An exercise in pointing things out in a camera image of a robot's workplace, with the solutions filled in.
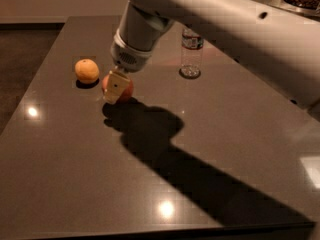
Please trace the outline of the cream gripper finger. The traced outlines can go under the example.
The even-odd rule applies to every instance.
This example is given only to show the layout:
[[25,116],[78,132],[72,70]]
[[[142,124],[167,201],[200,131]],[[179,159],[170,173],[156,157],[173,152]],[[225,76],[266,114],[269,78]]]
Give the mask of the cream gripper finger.
[[111,70],[108,76],[109,80],[106,91],[103,92],[103,98],[108,104],[114,105],[123,91],[129,86],[131,79],[123,70],[119,69]]

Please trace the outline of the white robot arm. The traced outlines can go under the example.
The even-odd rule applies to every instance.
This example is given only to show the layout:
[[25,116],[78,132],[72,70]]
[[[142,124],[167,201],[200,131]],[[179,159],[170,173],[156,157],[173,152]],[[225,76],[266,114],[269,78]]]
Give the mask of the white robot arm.
[[114,36],[115,64],[137,72],[179,22],[302,109],[320,101],[320,24],[251,0],[128,0]]

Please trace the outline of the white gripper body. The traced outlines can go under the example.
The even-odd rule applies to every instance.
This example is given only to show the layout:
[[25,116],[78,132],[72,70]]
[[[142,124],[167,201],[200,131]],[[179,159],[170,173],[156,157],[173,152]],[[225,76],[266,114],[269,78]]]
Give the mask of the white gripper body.
[[130,73],[140,71],[151,57],[150,52],[139,51],[127,45],[118,34],[114,35],[110,52],[114,64]]

